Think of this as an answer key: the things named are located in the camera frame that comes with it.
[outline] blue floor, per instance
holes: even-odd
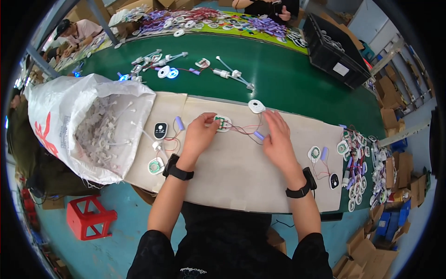
[[[66,204],[74,197],[65,198]],[[68,266],[75,278],[125,278],[136,253],[139,239],[147,229],[151,206],[146,204],[127,183],[113,184],[101,190],[98,198],[107,209],[118,213],[118,220],[110,226],[111,237],[80,241],[66,223],[66,209],[43,210],[36,206],[42,233],[49,239],[57,256]],[[362,225],[368,216],[363,209],[345,213],[342,221],[322,223],[322,234],[330,266],[346,253],[345,242]],[[293,224],[290,215],[273,215],[286,224]],[[277,223],[273,228],[285,239],[288,256],[297,246],[295,228]],[[172,247],[177,250],[185,236],[184,219],[180,215],[172,233]]]

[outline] wrist strap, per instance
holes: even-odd
[[[182,171],[179,168],[177,168],[176,165],[172,165],[169,169],[169,174],[175,176],[178,179],[181,180],[190,180],[194,177],[194,172],[187,172],[187,171]]]

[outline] red plastic stool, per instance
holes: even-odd
[[[92,195],[80,199],[72,200],[68,203],[66,209],[66,221],[73,231],[74,235],[79,240],[91,240],[101,237],[109,237],[112,234],[108,234],[108,228],[110,223],[118,219],[118,214],[114,210],[105,210],[104,206],[96,199],[101,195]],[[86,201],[84,212],[81,212],[78,203]],[[88,211],[88,205],[90,201],[99,209],[99,213]],[[102,232],[94,227],[94,225],[104,223]],[[87,228],[90,227],[95,234],[87,236]]]

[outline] white label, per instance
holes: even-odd
[[[336,65],[333,67],[333,70],[338,74],[340,74],[341,76],[345,76],[348,73],[348,71],[350,71],[347,67],[345,67],[341,63],[336,63]]]

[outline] purple battery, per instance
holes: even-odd
[[[181,117],[177,116],[175,117],[175,122],[178,125],[178,128],[180,129],[180,131],[184,130],[184,125],[183,125],[183,121],[181,121]]]
[[[328,152],[328,148],[324,147],[324,149],[322,150],[322,156],[321,156],[322,161],[325,160],[325,156],[327,155],[327,152]]]
[[[197,71],[197,70],[194,69],[194,68],[190,68],[189,70],[190,70],[191,73],[194,73],[194,74],[196,74],[196,75],[200,75],[200,72]]]
[[[260,134],[259,132],[257,132],[257,131],[254,132],[254,135],[256,137],[258,137],[261,141],[263,141],[265,139],[265,137],[262,134]]]
[[[347,168],[351,167],[352,161],[353,161],[353,157],[350,157],[350,160],[348,160]]]

